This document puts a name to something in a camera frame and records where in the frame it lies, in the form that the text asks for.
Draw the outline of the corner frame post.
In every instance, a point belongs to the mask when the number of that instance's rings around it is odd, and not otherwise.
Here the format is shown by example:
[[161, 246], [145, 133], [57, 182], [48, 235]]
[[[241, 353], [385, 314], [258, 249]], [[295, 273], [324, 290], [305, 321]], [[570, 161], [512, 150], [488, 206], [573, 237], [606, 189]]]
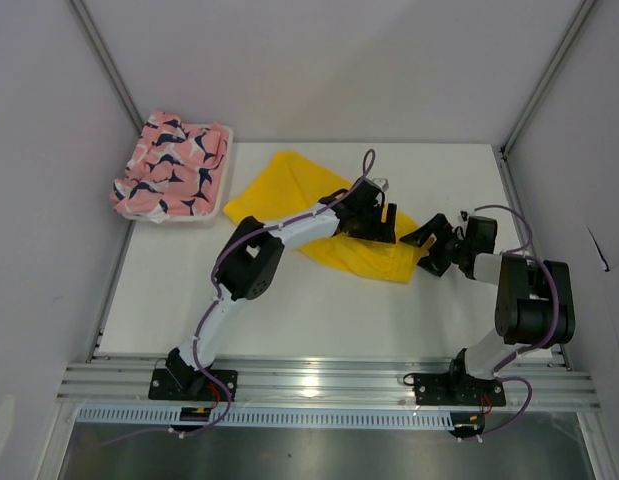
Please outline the corner frame post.
[[112, 87], [124, 113], [136, 133], [140, 134], [144, 125], [143, 118], [116, 65], [113, 55], [110, 53], [100, 29], [93, 19], [87, 3], [83, 0], [67, 0], [66, 4], [84, 35], [87, 45], [92, 50], [107, 81]]
[[549, 61], [533, 87], [522, 111], [499, 148], [500, 155], [504, 160], [507, 160], [523, 133], [531, 124], [600, 4], [601, 1], [598, 0], [584, 0], [578, 3], [575, 13], [550, 55]]

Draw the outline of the right side table rail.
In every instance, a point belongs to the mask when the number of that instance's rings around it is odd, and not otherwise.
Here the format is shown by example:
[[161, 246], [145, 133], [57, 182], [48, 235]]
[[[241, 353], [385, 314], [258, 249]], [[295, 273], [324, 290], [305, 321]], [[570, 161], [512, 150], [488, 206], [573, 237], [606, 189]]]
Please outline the right side table rail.
[[520, 241], [520, 247], [509, 252], [509, 255], [521, 255], [526, 260], [534, 262], [540, 271], [543, 272], [547, 286], [550, 291], [552, 315], [551, 322], [549, 323], [549, 329], [546, 334], [537, 342], [529, 346], [523, 346], [520, 349], [514, 349], [512, 353], [508, 354], [503, 360], [501, 360], [495, 367], [493, 373], [498, 375], [507, 366], [513, 363], [515, 360], [521, 358], [523, 355], [534, 352], [536, 350], [545, 349], [549, 346], [550, 341], [553, 339], [554, 334], [558, 329], [560, 323], [560, 300], [558, 288], [555, 280], [553, 279], [548, 267], [535, 256], [536, 251], [533, 245], [533, 229], [530, 226], [529, 221], [523, 213], [521, 201], [516, 190], [515, 182], [513, 180], [513, 174], [505, 154], [503, 147], [495, 147], [493, 149], [496, 164], [501, 176], [501, 181], [507, 198], [506, 210], [511, 212], [514, 219], [514, 224], [518, 239]]

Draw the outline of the aluminium mounting rail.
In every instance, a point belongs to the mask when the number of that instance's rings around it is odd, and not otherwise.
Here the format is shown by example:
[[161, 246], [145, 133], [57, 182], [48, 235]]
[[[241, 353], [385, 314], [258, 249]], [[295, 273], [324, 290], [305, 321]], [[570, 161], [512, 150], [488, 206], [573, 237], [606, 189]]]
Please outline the aluminium mounting rail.
[[[154, 358], [124, 357], [71, 363], [56, 399], [145, 403], [153, 371], [162, 363]], [[402, 381], [405, 374], [443, 372], [448, 362], [225, 356], [215, 365], [237, 371], [240, 406], [396, 409], [414, 400], [413, 391]], [[600, 408], [591, 375], [568, 369], [559, 354], [546, 363], [535, 359], [515, 363], [503, 373], [531, 384], [533, 411], [595, 412]]]

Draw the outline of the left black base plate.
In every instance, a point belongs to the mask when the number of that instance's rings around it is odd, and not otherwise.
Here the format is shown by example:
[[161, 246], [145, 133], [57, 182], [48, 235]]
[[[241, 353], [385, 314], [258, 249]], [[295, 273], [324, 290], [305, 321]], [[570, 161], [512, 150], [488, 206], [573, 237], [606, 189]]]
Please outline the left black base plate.
[[199, 371], [177, 375], [166, 367], [155, 369], [149, 384], [148, 398], [160, 401], [223, 402], [227, 399], [223, 384], [235, 399], [238, 372], [235, 370], [211, 370], [215, 380]]

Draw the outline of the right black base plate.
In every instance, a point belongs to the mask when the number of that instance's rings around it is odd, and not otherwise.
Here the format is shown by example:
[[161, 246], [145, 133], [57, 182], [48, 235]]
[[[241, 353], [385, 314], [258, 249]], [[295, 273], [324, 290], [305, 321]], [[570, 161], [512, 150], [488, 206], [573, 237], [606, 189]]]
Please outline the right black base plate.
[[461, 374], [408, 373], [402, 382], [411, 387], [416, 403], [422, 406], [504, 407], [506, 397], [501, 382]]

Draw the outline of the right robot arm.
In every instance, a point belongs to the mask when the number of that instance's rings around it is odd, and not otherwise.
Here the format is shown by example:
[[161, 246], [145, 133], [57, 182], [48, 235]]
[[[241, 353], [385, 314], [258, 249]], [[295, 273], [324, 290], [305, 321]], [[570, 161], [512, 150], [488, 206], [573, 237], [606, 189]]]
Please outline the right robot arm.
[[477, 344], [462, 349], [444, 373], [411, 373], [403, 378], [418, 404], [478, 406], [505, 403], [499, 373], [514, 360], [556, 344], [575, 333], [575, 313], [569, 267], [540, 261], [517, 252], [495, 251], [496, 220], [465, 214], [454, 227], [442, 213], [402, 242], [427, 247], [418, 265], [440, 277], [456, 266], [466, 278], [496, 287], [494, 327]]

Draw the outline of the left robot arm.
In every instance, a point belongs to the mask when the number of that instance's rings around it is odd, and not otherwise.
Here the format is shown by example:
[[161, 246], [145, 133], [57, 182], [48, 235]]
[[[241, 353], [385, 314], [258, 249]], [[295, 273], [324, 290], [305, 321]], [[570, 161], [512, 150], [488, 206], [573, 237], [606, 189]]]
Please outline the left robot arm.
[[218, 348], [244, 305], [271, 286], [286, 251], [313, 241], [345, 235], [384, 244], [396, 242], [397, 205], [388, 203], [386, 188], [359, 178], [291, 217], [260, 222], [244, 218], [223, 247], [210, 279], [215, 298], [190, 339], [169, 352], [160, 387], [167, 396], [198, 398], [212, 380]]

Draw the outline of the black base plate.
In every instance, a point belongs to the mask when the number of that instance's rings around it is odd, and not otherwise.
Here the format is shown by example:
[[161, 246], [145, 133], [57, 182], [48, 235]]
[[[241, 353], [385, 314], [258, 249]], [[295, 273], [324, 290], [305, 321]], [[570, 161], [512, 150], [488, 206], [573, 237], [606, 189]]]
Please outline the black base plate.
[[408, 373], [402, 382], [411, 387], [416, 403], [422, 406], [504, 407], [506, 397], [501, 382], [461, 374]]
[[223, 402], [227, 399], [223, 384], [235, 399], [238, 372], [235, 370], [211, 370], [215, 380], [199, 371], [177, 375], [166, 367], [155, 369], [149, 384], [148, 398], [160, 401]]

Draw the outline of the right corner frame post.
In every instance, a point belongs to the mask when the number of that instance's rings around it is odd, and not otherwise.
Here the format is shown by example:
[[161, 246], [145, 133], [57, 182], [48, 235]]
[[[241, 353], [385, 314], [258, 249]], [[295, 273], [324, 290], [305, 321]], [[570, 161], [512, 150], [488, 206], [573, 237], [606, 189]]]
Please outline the right corner frame post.
[[578, 3], [575, 13], [550, 55], [549, 61], [533, 87], [522, 111], [499, 148], [500, 155], [504, 160], [507, 160], [523, 133], [531, 124], [600, 4], [601, 1], [598, 0], [584, 0]]

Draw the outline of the yellow shorts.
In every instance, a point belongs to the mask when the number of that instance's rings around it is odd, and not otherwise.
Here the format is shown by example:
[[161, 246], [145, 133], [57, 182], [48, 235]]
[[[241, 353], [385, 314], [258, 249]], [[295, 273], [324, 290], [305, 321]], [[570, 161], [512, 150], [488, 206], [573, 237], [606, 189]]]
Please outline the yellow shorts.
[[[294, 151], [273, 156], [246, 189], [224, 207], [234, 223], [248, 216], [260, 222], [295, 216], [352, 182]], [[332, 269], [372, 280], [407, 284], [425, 248], [358, 240], [344, 234], [299, 248], [309, 259]]]

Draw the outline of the left corner frame post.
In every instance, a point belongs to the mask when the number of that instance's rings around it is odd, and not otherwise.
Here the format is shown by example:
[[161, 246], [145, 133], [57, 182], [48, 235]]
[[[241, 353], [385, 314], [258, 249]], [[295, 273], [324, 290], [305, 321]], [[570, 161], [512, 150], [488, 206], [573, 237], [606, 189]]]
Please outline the left corner frame post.
[[112, 87], [124, 113], [136, 133], [140, 134], [144, 125], [143, 118], [116, 65], [113, 55], [110, 53], [100, 29], [93, 19], [87, 3], [83, 0], [67, 0], [66, 4], [84, 35], [87, 45], [92, 50], [107, 81]]

